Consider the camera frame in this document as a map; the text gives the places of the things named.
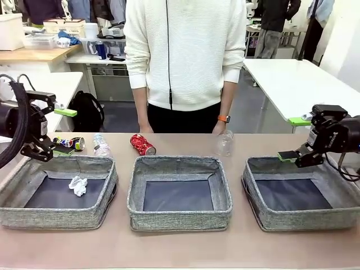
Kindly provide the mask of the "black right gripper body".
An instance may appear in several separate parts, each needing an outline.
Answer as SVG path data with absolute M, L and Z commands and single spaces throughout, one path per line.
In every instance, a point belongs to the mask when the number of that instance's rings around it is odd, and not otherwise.
M 313 127 L 308 137 L 312 150 L 324 154 L 359 153 L 359 116 L 346 117 L 340 121 L 326 116 L 312 119 Z

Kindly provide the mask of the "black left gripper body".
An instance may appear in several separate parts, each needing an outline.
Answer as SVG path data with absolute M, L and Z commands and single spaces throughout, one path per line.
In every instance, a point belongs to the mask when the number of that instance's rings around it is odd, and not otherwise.
M 19 122 L 19 108 L 15 101 L 1 102 L 1 136 L 13 138 Z M 39 138 L 47 134 L 47 119 L 41 108 L 30 104 L 30 118 L 28 132 L 25 139 L 30 136 Z

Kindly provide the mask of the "person's left hand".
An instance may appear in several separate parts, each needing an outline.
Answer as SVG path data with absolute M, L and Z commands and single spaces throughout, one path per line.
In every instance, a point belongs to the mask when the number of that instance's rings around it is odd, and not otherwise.
M 223 134 L 225 131 L 226 131 L 226 125 L 227 123 L 226 122 L 223 122 L 223 121 L 217 121 L 213 131 L 212 131 L 212 134 L 218 136 L 220 134 Z

